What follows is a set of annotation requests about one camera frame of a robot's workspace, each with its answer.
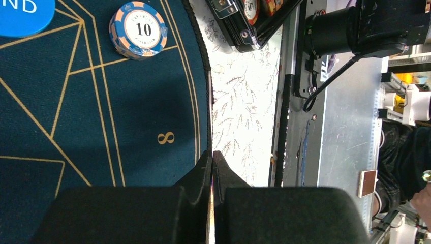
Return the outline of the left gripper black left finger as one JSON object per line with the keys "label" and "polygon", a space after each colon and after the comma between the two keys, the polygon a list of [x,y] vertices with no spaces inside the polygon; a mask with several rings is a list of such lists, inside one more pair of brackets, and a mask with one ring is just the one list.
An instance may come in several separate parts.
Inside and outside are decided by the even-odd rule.
{"label": "left gripper black left finger", "polygon": [[206,243],[211,153],[170,187],[61,192],[31,243]]}

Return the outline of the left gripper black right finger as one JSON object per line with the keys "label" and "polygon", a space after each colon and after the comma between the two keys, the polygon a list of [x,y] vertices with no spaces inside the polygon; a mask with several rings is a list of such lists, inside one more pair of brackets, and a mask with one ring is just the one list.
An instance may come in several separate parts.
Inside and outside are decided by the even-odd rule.
{"label": "left gripper black right finger", "polygon": [[326,187],[251,187],[212,155],[216,243],[369,243],[351,197]]}

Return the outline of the red card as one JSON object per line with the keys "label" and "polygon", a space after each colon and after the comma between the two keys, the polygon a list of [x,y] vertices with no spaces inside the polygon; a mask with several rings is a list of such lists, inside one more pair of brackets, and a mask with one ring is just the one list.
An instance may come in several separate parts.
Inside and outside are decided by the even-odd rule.
{"label": "red card", "polygon": [[[207,150],[209,155],[212,157],[212,108],[213,108],[213,85],[212,85],[212,76],[211,71],[208,72],[208,133],[207,133]],[[207,223],[206,223],[206,240],[205,243],[215,243],[213,239],[214,233],[211,230],[211,219],[213,218],[213,176],[212,176],[212,166],[210,166],[210,182],[209,182],[209,201],[208,201],[208,214],[207,214]]]}

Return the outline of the grey chip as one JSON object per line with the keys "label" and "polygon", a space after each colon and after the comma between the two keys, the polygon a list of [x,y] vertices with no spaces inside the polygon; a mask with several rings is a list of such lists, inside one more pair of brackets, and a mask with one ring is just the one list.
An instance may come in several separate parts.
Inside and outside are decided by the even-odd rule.
{"label": "grey chip", "polygon": [[156,56],[163,51],[168,38],[161,14],[139,1],[122,5],[112,16],[108,31],[117,52],[133,60]]}

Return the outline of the blue small blind button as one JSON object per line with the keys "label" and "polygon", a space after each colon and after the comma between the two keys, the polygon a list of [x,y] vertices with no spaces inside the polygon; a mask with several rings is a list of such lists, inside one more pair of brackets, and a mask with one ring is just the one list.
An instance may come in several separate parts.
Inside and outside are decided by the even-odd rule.
{"label": "blue small blind button", "polygon": [[55,0],[1,0],[1,37],[37,34],[49,25],[54,12]]}

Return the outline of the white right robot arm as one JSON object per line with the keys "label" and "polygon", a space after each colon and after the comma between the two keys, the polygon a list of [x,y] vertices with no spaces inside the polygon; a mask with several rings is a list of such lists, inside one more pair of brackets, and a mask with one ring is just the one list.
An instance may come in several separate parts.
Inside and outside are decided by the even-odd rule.
{"label": "white right robot arm", "polygon": [[352,7],[317,12],[306,20],[304,48],[314,56],[401,53],[425,42],[430,27],[426,5],[426,1],[357,1]]}

